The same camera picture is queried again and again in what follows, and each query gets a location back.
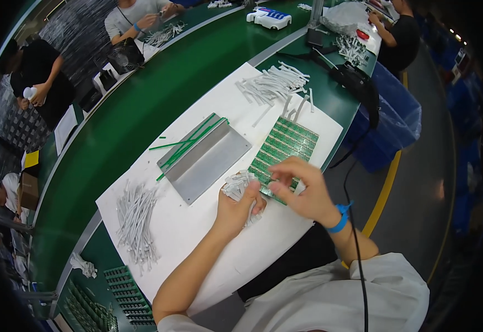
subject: yellow paper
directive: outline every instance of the yellow paper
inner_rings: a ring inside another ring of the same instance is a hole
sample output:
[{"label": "yellow paper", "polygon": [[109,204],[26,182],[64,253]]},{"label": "yellow paper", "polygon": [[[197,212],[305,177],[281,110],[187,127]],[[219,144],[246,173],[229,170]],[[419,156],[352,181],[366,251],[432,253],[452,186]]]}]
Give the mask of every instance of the yellow paper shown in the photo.
[{"label": "yellow paper", "polygon": [[26,162],[24,164],[25,168],[35,166],[39,163],[39,150],[26,154]]}]

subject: wrist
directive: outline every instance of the wrist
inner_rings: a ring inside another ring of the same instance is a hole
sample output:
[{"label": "wrist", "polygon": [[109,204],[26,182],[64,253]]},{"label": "wrist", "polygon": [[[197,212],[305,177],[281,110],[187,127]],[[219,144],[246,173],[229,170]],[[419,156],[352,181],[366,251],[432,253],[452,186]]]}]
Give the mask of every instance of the wrist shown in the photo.
[{"label": "wrist", "polygon": [[336,208],[335,205],[331,205],[331,208],[324,214],[324,217],[321,220],[317,220],[321,225],[323,225],[326,229],[331,229],[335,227],[339,221],[341,220],[341,212]]},{"label": "wrist", "polygon": [[206,237],[210,239],[210,241],[223,244],[224,246],[227,245],[236,235],[231,234],[230,232],[226,232],[224,229],[220,229],[220,227],[216,227],[217,221],[214,221],[214,225],[206,234]]}]

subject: white bottle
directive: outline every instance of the white bottle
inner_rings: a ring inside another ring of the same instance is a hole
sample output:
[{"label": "white bottle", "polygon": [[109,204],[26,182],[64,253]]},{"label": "white bottle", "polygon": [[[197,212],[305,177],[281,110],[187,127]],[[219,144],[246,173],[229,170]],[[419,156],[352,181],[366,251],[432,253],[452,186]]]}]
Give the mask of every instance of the white bottle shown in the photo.
[{"label": "white bottle", "polygon": [[[26,98],[27,100],[31,101],[31,99],[33,98],[33,96],[35,96],[35,94],[37,93],[37,88],[35,87],[26,87],[24,89],[24,98]],[[46,103],[46,97],[44,98],[44,101],[42,102],[42,104],[44,105],[44,103]]]}]

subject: factory floor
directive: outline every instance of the factory floor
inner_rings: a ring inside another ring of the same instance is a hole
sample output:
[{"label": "factory floor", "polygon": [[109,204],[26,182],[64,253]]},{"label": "factory floor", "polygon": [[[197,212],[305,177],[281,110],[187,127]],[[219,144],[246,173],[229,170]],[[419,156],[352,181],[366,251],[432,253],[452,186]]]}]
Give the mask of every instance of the factory floor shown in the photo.
[{"label": "factory floor", "polygon": [[[443,86],[424,44],[407,69],[405,83],[422,105],[420,138],[374,174],[356,163],[347,190],[355,201],[356,227],[370,234],[381,254],[401,252],[430,283],[451,219],[456,154]],[[340,148],[334,160],[345,152]],[[335,203],[346,202],[343,183],[354,162],[350,157],[324,173]],[[192,319],[215,332],[227,332],[244,311],[243,302],[234,294]]]}]

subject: electric fan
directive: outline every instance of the electric fan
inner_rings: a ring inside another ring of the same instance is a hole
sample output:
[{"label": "electric fan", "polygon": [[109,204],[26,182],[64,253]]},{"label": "electric fan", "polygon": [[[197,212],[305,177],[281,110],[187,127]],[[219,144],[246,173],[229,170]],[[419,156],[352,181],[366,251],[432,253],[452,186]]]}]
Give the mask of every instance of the electric fan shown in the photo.
[{"label": "electric fan", "polygon": [[107,58],[119,75],[135,70],[144,64],[144,56],[133,38],[127,38],[114,45]]}]

